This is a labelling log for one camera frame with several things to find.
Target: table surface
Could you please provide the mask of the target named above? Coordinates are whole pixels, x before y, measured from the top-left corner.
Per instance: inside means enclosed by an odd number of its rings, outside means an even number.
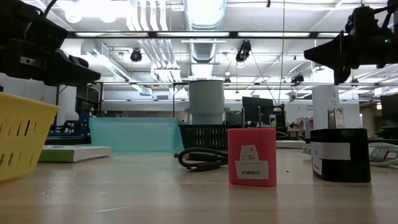
[[[171,154],[39,164],[0,183],[0,223],[398,223],[398,169],[371,184],[312,176],[311,158],[277,151],[277,187],[229,185],[228,168],[193,173]]]

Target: black container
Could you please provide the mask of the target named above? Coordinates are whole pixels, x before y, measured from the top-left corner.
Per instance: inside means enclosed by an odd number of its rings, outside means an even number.
[[[181,124],[180,132],[185,149],[205,147],[228,150],[228,129],[242,128],[239,124]]]
[[[340,159],[321,159],[321,165],[315,162],[319,154],[332,155],[342,151],[342,145],[347,150],[345,156],[350,156],[349,160]],[[332,182],[353,182],[369,183],[371,181],[371,170],[369,163],[368,134],[366,129],[320,129],[311,131],[311,152],[313,163],[313,175],[322,180]]]

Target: computer monitor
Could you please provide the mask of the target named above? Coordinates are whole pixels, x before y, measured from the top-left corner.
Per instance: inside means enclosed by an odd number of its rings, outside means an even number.
[[[269,115],[274,114],[274,102],[270,99],[256,97],[242,97],[245,121],[259,121],[259,106],[261,108],[261,121],[269,124]]]
[[[398,122],[398,94],[380,96],[381,114],[384,119]]]

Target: plastic basket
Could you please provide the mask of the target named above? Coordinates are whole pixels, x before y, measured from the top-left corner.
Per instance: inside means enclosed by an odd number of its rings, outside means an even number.
[[[58,109],[0,92],[0,181],[35,171]]]
[[[238,124],[181,124],[180,131],[185,149],[205,147],[216,150],[228,150],[228,129],[241,128]]]

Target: green book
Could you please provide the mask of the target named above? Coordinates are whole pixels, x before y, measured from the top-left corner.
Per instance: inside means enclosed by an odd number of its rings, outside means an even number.
[[[111,148],[106,146],[44,146],[39,162],[80,162],[110,155]]]

